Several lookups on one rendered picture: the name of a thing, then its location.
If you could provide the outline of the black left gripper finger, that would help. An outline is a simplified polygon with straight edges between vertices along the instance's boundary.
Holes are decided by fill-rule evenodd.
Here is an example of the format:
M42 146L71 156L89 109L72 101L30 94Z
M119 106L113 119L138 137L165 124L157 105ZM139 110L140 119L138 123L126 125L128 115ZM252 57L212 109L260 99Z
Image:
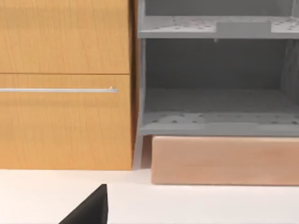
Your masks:
M59 224L107 224L107 184L101 184Z

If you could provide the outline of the pale wooden drawer front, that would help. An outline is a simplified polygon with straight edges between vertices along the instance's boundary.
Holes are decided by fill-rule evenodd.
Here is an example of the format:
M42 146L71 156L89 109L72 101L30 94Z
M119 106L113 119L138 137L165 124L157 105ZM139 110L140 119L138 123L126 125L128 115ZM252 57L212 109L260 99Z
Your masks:
M299 138L155 136L151 180L299 186Z

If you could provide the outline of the grey pierced drawer inside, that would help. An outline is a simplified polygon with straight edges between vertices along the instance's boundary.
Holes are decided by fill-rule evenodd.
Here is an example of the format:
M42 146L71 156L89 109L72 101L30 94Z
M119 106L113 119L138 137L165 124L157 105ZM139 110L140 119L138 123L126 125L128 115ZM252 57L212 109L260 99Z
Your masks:
M137 37L134 168L145 136L299 140L299 0L138 0Z

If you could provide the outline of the plain wooden drawer front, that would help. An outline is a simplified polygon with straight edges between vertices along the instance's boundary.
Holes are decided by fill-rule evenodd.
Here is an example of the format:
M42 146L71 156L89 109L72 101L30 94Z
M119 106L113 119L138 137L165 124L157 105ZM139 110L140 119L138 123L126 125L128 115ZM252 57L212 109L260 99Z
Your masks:
M128 0L0 0L0 72L127 74Z

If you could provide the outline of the wooden cupboard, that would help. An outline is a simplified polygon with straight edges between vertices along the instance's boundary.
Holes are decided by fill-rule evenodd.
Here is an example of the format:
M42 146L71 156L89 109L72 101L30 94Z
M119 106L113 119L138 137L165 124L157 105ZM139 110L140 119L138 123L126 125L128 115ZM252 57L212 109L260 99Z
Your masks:
M111 75L129 75L131 78L131 133L132 133L132 158L134 151L135 143L135 133L136 133L136 37L135 37L135 0L129 1L129 29L130 29L130 39L129 39L129 48L130 48L130 70L127 74L111 74ZM59 73L12 73L12 74L58 74L58 75L108 75L108 74L59 74Z

